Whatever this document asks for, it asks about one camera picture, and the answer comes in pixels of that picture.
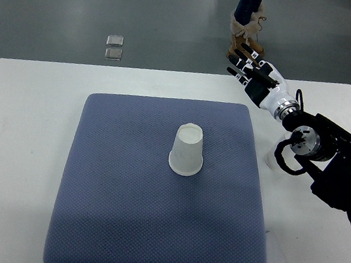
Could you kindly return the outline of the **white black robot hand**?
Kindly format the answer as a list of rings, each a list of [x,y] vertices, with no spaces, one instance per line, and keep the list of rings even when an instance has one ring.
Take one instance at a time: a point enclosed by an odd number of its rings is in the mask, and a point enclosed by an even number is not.
[[[286,80],[276,68],[247,44],[241,47],[228,56],[233,67],[228,67],[227,71],[242,84],[250,100],[278,121],[290,113],[302,111],[301,100],[290,95]]]

